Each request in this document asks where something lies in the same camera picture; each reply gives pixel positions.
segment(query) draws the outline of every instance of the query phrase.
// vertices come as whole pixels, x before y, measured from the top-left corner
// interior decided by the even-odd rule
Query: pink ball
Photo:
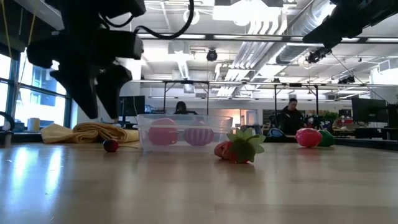
[[[158,119],[150,124],[149,128],[149,141],[155,146],[169,146],[177,143],[178,141],[178,131],[177,128],[171,128],[168,126],[175,126],[173,120],[169,118]]]
[[[312,128],[302,128],[297,131],[296,140],[303,147],[317,147],[322,141],[322,134]]]
[[[206,126],[202,121],[195,125]],[[184,131],[184,138],[191,146],[206,146],[214,139],[214,132],[210,128],[189,128]]]

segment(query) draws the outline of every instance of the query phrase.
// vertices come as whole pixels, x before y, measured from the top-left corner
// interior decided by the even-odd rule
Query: clear plastic container
[[[144,151],[211,152],[228,140],[232,118],[182,114],[138,115],[140,142]]]

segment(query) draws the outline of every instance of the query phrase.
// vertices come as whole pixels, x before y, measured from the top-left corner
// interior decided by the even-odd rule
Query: yellow towel
[[[139,140],[136,130],[125,130],[112,124],[81,123],[69,129],[61,125],[51,124],[41,130],[43,142],[51,143],[92,143],[105,139],[114,139],[119,143]]]

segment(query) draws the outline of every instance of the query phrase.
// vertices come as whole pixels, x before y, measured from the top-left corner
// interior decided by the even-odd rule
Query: red ball
[[[177,128],[172,127],[176,125],[173,120],[162,118],[152,122],[150,125],[148,136],[153,145],[169,146],[177,143],[178,131]]]
[[[206,126],[202,121],[195,125]],[[189,128],[184,131],[184,138],[191,146],[206,146],[214,139],[214,132],[210,128]]]
[[[322,134],[312,128],[303,128],[297,131],[296,140],[303,147],[316,147],[322,141]]]
[[[119,143],[115,140],[105,140],[102,145],[107,152],[116,152],[119,149]]]

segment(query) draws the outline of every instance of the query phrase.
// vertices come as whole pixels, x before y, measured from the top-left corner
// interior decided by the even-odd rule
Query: person
[[[174,114],[195,114],[195,115],[197,115],[197,113],[194,112],[194,111],[188,111],[187,110],[187,105],[184,102],[182,102],[182,101],[179,101],[177,103],[177,105],[175,106],[175,113]]]
[[[291,98],[289,104],[279,115],[279,129],[285,134],[294,135],[300,128],[305,128],[303,115],[296,109],[297,99]]]

